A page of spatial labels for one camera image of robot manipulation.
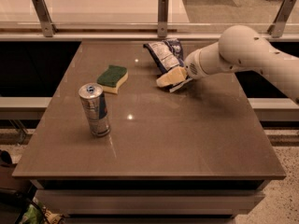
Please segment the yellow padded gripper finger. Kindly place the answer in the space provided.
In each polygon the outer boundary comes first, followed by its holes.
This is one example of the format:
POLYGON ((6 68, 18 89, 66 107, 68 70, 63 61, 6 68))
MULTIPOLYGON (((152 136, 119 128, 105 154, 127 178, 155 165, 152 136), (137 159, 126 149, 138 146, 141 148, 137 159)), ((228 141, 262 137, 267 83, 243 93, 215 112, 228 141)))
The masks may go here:
POLYGON ((182 82, 186 79, 186 77, 186 70, 181 66, 176 66, 173 69, 169 70, 167 73, 160 76, 156 80, 156 83, 159 87, 166 87, 182 82))

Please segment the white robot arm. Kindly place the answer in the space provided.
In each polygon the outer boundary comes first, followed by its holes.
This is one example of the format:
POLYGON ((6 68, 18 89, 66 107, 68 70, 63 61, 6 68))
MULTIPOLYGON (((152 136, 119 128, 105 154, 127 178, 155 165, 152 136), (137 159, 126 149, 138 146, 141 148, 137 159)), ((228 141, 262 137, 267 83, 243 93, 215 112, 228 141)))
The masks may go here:
POLYGON ((190 53, 156 81, 159 87, 177 85, 187 77, 201 79, 218 73, 254 71, 296 104, 299 101, 299 59, 275 49, 244 25, 226 29, 219 41, 190 53))

